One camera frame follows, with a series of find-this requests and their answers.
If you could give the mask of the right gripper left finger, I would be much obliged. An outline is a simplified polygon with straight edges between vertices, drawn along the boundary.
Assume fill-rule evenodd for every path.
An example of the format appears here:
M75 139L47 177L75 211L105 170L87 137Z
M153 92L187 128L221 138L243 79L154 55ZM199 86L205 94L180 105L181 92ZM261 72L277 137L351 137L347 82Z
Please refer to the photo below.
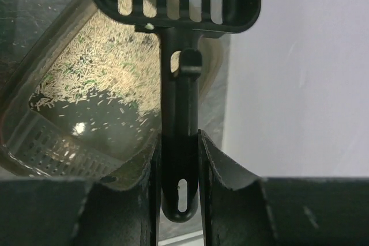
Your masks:
M1 180L2 245L157 245L160 138L100 180Z

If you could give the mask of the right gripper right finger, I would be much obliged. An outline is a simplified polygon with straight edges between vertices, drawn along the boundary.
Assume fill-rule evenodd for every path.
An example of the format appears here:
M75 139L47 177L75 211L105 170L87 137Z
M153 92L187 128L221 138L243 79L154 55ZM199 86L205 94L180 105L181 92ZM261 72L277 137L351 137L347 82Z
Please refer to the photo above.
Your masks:
M367 245L368 179L259 177L200 131L206 245Z

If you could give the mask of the black litter scoop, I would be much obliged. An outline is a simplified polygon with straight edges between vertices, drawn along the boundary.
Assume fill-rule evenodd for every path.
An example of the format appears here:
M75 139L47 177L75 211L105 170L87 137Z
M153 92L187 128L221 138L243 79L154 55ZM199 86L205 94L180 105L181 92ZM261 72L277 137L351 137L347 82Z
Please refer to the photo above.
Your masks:
M93 1L109 18L160 39L162 210L170 221L186 222L198 209L198 42L251 28L261 0L201 0L199 21L190 18L190 0L179 0L176 19L168 15L168 0L156 0L154 17L144 15L143 0L132 0L127 15L118 0Z

